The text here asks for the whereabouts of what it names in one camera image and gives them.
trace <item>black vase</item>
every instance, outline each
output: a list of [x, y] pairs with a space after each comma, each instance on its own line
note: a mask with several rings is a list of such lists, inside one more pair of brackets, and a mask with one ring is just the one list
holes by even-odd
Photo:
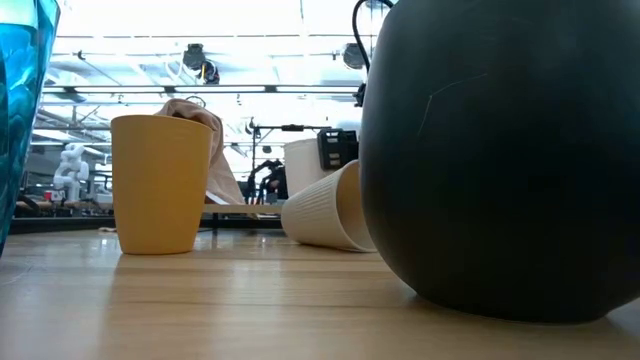
[[640, 296], [638, 24], [638, 1], [399, 1], [361, 161], [367, 224], [400, 278], [531, 322]]

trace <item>table surface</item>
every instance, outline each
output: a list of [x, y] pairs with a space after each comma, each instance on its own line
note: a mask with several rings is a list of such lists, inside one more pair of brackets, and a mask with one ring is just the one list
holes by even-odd
[[640, 303], [542, 326], [418, 299], [377, 254], [278, 231], [121, 255], [117, 235], [18, 235], [0, 260], [0, 359], [640, 359]]

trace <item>yellow cup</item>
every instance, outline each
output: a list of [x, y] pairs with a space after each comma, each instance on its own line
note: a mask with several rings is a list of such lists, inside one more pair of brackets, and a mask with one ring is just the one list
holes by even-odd
[[113, 205], [125, 254], [193, 249], [213, 131], [191, 120], [131, 115], [111, 122]]

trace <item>ceiling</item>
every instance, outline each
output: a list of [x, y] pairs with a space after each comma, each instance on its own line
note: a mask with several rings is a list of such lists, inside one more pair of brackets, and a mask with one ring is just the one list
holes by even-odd
[[[182, 65], [187, 45], [204, 45], [220, 71], [220, 85], [324, 85], [355, 89], [364, 70], [347, 68], [342, 52], [354, 42], [355, 0], [60, 0], [63, 15], [46, 86], [199, 85]], [[358, 25], [371, 50], [387, 13], [380, 4], [360, 10]], [[61, 141], [62, 131], [110, 154], [111, 119], [152, 114], [171, 97], [187, 94], [45, 94], [34, 143]], [[225, 122], [225, 142], [250, 142], [245, 127], [301, 124], [357, 128], [361, 109], [351, 94], [198, 94]], [[264, 142], [285, 143], [313, 133], [274, 131]], [[278, 151], [270, 156], [275, 157]], [[241, 156], [234, 171], [250, 170]]]

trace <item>blue glass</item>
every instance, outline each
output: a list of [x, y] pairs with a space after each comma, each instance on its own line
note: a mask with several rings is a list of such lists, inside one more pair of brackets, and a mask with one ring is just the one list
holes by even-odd
[[0, 0], [0, 256], [59, 18], [56, 0]]

